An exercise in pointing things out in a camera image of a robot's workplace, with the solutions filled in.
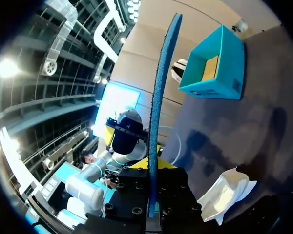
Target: tan inner box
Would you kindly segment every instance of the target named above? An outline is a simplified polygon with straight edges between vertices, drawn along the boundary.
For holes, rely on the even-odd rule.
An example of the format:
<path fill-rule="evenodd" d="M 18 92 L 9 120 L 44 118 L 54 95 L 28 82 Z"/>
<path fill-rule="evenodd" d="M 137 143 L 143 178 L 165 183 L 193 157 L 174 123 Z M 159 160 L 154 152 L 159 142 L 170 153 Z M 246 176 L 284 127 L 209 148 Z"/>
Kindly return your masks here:
<path fill-rule="evenodd" d="M 215 78 L 216 71 L 217 71 L 218 57 L 219 55 L 216 55 L 215 57 L 206 61 L 202 81 Z"/>

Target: gray floor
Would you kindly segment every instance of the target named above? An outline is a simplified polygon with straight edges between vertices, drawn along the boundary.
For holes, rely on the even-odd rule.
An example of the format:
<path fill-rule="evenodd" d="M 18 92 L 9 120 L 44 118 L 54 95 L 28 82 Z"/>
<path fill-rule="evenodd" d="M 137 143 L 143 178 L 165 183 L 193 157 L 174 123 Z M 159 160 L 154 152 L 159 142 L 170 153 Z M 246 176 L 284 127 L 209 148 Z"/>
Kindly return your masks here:
<path fill-rule="evenodd" d="M 187 96 L 174 131 L 183 145 L 177 166 L 199 198 L 219 175 L 245 163 L 258 185 L 225 216 L 231 219 L 261 196 L 293 191 L 293 44 L 282 27 L 245 40 L 245 90 L 240 101 Z M 171 134 L 162 157 L 172 161 Z"/>

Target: teal box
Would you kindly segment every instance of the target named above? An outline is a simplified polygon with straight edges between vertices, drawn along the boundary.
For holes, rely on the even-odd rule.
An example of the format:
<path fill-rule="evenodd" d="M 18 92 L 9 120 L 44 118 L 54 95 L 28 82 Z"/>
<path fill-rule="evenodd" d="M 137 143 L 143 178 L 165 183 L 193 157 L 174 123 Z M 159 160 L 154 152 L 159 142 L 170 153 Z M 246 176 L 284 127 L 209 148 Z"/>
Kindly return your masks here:
<path fill-rule="evenodd" d="M 206 61 L 219 55 L 215 78 L 202 81 Z M 244 43 L 221 25 L 190 53 L 179 89 L 198 98 L 241 99 Z"/>

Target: beige wall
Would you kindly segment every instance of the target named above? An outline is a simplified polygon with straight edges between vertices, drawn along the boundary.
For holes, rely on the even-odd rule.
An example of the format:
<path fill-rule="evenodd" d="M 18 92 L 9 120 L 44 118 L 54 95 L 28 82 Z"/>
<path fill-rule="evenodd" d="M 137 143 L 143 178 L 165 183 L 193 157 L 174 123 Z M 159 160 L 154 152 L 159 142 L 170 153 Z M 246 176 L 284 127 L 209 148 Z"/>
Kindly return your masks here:
<path fill-rule="evenodd" d="M 183 14 L 183 20 L 171 63 L 187 59 L 190 51 L 221 24 L 231 28 L 242 17 L 252 28 L 251 34 L 278 24 L 274 14 L 260 0 L 142 0 L 138 23 L 122 47 L 111 80 L 141 93 L 136 109 L 142 116 L 144 127 L 149 125 L 164 37 L 176 13 Z M 169 71 L 160 125 L 174 125 L 184 99 L 184 93 L 178 90 L 178 86 Z M 169 132 L 159 130 L 159 142 L 165 143 Z"/>

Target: blue sponge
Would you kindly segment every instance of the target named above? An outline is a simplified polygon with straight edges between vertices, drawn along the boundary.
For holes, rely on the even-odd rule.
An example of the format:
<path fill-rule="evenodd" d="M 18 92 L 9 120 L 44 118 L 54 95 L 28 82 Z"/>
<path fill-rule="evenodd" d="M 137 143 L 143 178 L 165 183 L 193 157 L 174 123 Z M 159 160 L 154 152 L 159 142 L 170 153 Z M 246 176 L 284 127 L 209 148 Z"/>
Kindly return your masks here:
<path fill-rule="evenodd" d="M 157 73 L 152 97 L 152 108 L 150 116 L 149 136 L 148 136 L 148 161 L 149 176 L 151 181 L 151 194 L 149 199 L 149 217 L 154 217 L 157 194 L 157 134 L 160 121 L 160 113 L 162 106 L 163 93 L 166 78 L 169 71 L 170 61 L 174 52 L 179 29 L 181 25 L 182 15 L 176 14 L 166 33 L 164 44 L 161 50 L 160 59 L 157 66 Z"/>

